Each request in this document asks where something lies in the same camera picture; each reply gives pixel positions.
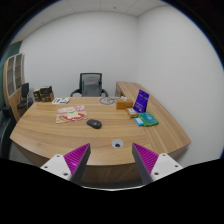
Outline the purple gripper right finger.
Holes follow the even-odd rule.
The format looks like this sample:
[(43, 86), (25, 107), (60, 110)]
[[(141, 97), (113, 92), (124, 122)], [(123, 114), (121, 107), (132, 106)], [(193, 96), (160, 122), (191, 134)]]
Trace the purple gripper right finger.
[(144, 185), (182, 169), (168, 154), (157, 154), (136, 143), (132, 144), (132, 154)]

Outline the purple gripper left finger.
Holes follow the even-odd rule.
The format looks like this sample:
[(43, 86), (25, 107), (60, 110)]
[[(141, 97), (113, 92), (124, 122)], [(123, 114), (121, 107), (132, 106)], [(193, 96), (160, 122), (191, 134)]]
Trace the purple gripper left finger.
[(79, 185), (90, 154), (90, 144), (85, 144), (66, 155), (54, 155), (41, 168)]

